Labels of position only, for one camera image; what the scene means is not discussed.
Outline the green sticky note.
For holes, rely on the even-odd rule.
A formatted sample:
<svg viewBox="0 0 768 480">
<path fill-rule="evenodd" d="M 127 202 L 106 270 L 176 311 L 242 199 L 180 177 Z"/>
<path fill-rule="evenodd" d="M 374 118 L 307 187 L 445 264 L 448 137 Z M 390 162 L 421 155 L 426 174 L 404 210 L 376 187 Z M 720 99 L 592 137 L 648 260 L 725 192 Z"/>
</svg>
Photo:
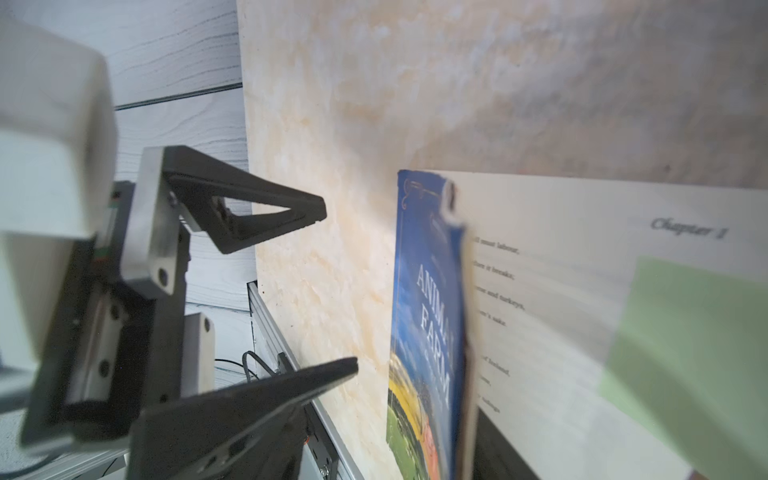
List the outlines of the green sticky note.
<svg viewBox="0 0 768 480">
<path fill-rule="evenodd" d="M 766 283 L 640 258 L 599 391 L 704 477 L 766 478 Z"/>
</svg>

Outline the Animal Farm paperback book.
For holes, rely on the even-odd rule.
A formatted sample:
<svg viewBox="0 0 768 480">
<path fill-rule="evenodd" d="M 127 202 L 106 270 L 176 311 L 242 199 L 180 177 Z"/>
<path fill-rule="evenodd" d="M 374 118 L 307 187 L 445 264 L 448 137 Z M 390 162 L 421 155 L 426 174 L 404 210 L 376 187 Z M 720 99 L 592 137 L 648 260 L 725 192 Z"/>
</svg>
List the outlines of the Animal Farm paperback book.
<svg viewBox="0 0 768 480">
<path fill-rule="evenodd" d="M 642 257 L 767 285 L 760 190 L 399 173 L 386 441 L 406 479 L 708 479 L 600 394 Z"/>
</svg>

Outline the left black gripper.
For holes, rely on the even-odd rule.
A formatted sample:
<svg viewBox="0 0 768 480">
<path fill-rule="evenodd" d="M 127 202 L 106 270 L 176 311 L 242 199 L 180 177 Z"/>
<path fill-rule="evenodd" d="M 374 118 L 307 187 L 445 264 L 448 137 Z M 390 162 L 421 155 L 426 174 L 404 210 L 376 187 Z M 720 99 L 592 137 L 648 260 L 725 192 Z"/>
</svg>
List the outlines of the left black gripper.
<svg viewBox="0 0 768 480">
<path fill-rule="evenodd" d="M 106 450 L 131 431 L 129 479 L 298 478 L 305 417 L 281 409 L 277 375 L 205 393 L 212 325 L 185 311 L 188 226 L 231 254 L 325 220 L 324 199 L 170 146 L 146 149 L 99 216 L 66 258 L 22 448 Z"/>
</svg>

